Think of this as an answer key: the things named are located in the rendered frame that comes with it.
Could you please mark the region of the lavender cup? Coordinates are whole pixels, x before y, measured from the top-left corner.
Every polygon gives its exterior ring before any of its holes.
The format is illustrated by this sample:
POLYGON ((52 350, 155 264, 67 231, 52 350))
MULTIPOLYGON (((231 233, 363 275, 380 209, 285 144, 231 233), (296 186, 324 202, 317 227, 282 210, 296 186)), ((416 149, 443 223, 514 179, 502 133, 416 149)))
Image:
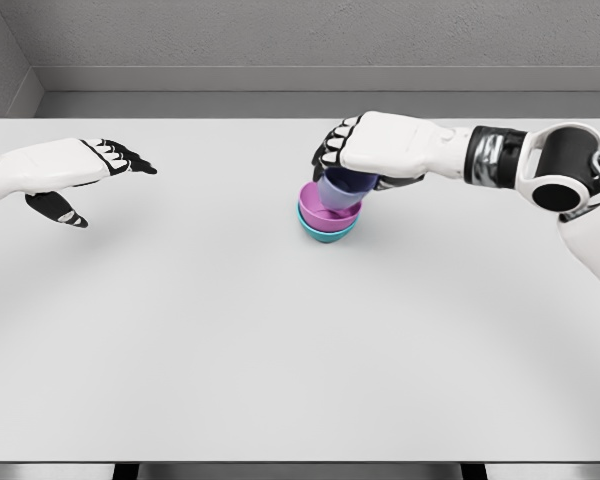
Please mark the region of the lavender cup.
POLYGON ((327 168, 317 181, 321 203, 330 210, 344 210, 362 199, 375 188, 376 174, 345 168, 327 168))

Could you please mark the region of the pink bowl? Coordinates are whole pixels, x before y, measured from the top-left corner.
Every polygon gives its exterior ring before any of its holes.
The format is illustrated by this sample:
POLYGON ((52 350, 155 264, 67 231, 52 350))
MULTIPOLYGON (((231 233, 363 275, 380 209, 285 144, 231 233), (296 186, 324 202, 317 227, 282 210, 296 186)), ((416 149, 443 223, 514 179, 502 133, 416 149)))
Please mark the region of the pink bowl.
POLYGON ((343 210, 329 210, 320 200, 316 182, 306 183, 300 190, 298 205, 301 217, 314 230, 334 233, 354 223, 362 209, 358 202, 343 210))

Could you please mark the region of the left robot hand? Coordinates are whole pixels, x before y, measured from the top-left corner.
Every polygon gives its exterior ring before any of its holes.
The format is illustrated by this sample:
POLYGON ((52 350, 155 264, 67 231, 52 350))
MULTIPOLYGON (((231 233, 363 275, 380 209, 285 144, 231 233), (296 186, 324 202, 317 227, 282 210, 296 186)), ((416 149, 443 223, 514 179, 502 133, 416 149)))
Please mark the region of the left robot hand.
POLYGON ((67 138, 10 151, 1 156, 1 176, 9 194, 21 192, 25 202, 44 217, 86 228, 60 194, 66 188, 86 186, 127 172, 155 175, 150 162, 110 139, 67 138))

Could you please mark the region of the teal bowl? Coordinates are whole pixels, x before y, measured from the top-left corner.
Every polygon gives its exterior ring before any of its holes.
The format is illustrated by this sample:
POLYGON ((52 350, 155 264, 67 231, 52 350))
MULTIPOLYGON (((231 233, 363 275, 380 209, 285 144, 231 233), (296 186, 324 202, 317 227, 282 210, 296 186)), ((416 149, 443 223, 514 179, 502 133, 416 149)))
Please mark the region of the teal bowl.
POLYGON ((334 243, 334 242, 337 242, 337 241, 343 239, 356 227, 356 224, 358 223, 358 218, 355 218, 354 221, 349 226, 347 226, 346 228, 344 228, 342 230, 338 230, 335 232, 324 232, 324 231, 316 230, 316 229, 312 228, 306 222, 306 220, 304 219, 304 217, 301 214, 300 205, 296 206, 296 216, 297 216, 297 219, 298 219, 301 227, 303 228, 303 230, 312 239, 314 239, 318 242, 321 242, 321 243, 325 243, 325 244, 334 243))

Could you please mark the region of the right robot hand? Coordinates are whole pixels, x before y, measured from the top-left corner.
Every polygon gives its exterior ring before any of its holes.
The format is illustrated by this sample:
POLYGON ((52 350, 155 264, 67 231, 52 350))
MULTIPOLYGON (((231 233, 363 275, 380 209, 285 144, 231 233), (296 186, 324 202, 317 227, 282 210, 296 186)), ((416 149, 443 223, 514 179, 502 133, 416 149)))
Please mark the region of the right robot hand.
POLYGON ((430 170, 434 150, 453 137, 436 123, 398 114, 366 112, 333 128, 311 161, 317 181, 329 168, 375 175, 374 188, 416 183, 430 170))

